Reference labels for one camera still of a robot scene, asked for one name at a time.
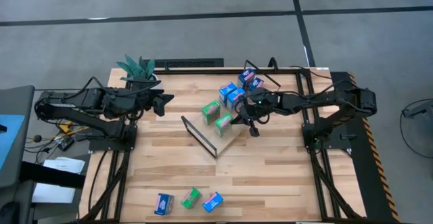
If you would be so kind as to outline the black metal table frame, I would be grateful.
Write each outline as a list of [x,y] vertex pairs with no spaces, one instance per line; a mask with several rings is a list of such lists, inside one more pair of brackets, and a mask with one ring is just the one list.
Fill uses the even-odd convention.
[[[313,176],[310,154],[304,148],[301,125],[311,121],[308,110],[292,116],[274,114],[259,126],[260,136],[239,134],[212,157],[190,135],[181,117],[201,116],[203,106],[234,82],[237,69],[186,70],[160,74],[162,86],[175,97],[163,117],[150,112],[138,122],[138,138],[129,158],[123,186],[114,189],[103,215],[122,222],[196,221],[318,221],[338,215],[328,190]],[[196,205],[181,205],[196,187]],[[223,203],[207,213],[202,203],[213,193]],[[174,196],[171,213],[154,213],[159,193]]]

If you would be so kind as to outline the dark blue Frosted Flakes box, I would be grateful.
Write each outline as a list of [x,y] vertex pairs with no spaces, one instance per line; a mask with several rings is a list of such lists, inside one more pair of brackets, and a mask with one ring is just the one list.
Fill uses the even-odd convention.
[[159,193],[156,200],[154,213],[160,216],[166,216],[171,213],[173,208],[174,196],[170,194]]
[[254,78],[248,87],[249,92],[253,92],[254,90],[262,87],[263,83],[264,81],[262,79],[258,77]]
[[237,78],[237,86],[244,91],[248,90],[250,84],[255,79],[255,70],[249,68],[245,69]]

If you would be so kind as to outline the white paper sheets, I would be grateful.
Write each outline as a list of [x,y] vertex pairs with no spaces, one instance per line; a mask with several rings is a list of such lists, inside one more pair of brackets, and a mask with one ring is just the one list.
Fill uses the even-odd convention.
[[[57,157],[45,160],[43,166],[69,173],[81,173],[85,161],[73,158]],[[32,195],[32,203],[70,204],[73,201],[75,189],[45,183],[36,184]]]

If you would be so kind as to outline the black chair base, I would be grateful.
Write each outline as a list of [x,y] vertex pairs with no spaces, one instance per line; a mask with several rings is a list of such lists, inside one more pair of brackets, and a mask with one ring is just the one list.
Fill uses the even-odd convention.
[[0,224],[19,223],[20,204],[18,202],[8,202],[0,208]]

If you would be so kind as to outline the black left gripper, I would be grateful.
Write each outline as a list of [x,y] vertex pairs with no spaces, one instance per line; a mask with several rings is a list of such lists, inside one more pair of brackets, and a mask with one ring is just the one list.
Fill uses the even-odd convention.
[[169,103],[175,96],[172,94],[162,94],[161,89],[148,89],[144,92],[138,93],[137,99],[140,106],[148,111],[153,108],[152,101],[155,97],[161,97],[165,104]]

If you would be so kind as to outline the artificial plant in white pot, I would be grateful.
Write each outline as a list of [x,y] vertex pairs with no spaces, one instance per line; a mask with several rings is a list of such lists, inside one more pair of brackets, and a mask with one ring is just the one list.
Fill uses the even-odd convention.
[[157,81],[158,77],[154,74],[156,68],[155,60],[144,60],[142,57],[136,62],[132,57],[125,54],[126,62],[116,62],[126,73],[126,77],[122,77],[123,81],[131,80],[144,80],[144,81]]

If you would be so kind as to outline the green cereal box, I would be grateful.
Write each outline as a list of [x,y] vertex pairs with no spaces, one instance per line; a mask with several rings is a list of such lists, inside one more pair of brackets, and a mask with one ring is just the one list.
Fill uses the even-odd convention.
[[203,121],[206,125],[211,125],[219,118],[221,113],[221,105],[217,100],[210,102],[201,109]]
[[191,209],[196,205],[201,196],[201,192],[196,187],[192,187],[181,200],[181,205],[184,208]]
[[220,118],[214,122],[216,134],[223,137],[232,127],[231,121],[233,117],[230,113],[224,113]]

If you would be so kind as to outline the black platform with hazard stripe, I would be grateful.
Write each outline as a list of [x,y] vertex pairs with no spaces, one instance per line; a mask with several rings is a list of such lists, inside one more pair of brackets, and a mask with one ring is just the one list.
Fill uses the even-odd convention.
[[355,168],[367,218],[376,221],[399,223],[401,221],[386,180],[377,145],[369,122],[356,116],[344,123],[348,133],[357,137],[350,141],[352,163]]

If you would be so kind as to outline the light blue Rice Krispies box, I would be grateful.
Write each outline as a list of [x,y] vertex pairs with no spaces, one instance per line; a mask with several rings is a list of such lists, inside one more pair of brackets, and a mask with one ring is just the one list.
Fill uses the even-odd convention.
[[237,86],[233,83],[230,82],[224,86],[222,86],[219,89],[219,101],[226,106],[227,105],[227,97],[230,93],[232,93],[233,91],[235,91],[237,89]]
[[220,195],[218,192],[215,192],[202,203],[202,207],[207,213],[211,213],[215,208],[220,206],[223,201],[224,199],[222,195]]
[[233,111],[235,109],[235,105],[241,96],[245,94],[245,91],[238,87],[234,91],[228,94],[227,96],[227,109]]

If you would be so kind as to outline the wooden shelf with black frame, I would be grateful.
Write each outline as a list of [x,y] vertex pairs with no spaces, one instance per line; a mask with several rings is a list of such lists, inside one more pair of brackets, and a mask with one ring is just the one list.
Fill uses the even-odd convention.
[[228,122],[229,129],[222,136],[217,133],[217,127],[212,122],[207,125],[202,116],[196,118],[181,117],[187,132],[214,158],[218,158],[219,154],[224,152],[234,139],[244,131],[248,131],[248,127],[244,124],[232,125]]

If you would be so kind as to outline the grey cart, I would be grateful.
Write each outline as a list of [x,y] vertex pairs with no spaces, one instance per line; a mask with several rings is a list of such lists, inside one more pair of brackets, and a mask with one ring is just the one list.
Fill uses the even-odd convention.
[[20,204],[19,223],[30,223],[30,208],[34,181],[19,180],[24,146],[35,88],[32,85],[12,89],[0,89],[0,114],[25,115],[24,122],[12,145],[3,167],[0,169],[0,208],[11,201]]

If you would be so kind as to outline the blue panel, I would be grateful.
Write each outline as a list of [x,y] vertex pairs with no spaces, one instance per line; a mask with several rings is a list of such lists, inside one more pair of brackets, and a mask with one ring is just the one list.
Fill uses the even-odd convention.
[[6,161],[24,119],[25,115],[0,114],[0,169]]

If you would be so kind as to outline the black bar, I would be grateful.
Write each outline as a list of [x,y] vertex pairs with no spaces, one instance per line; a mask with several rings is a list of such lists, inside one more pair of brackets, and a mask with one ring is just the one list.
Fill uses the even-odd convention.
[[41,166],[35,163],[22,162],[19,180],[31,180],[36,183],[82,189],[85,183],[85,176]]

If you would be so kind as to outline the grey metal stand leg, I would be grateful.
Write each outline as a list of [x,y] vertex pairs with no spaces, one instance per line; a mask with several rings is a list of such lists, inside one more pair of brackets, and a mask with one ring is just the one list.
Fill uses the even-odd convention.
[[419,114],[427,114],[433,118],[433,99],[421,99],[406,106],[403,111],[405,118],[413,118]]

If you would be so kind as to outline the black grille panel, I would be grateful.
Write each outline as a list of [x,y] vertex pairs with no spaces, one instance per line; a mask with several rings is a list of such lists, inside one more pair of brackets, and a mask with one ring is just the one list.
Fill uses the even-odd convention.
[[156,68],[223,67],[223,58],[183,58],[155,60]]

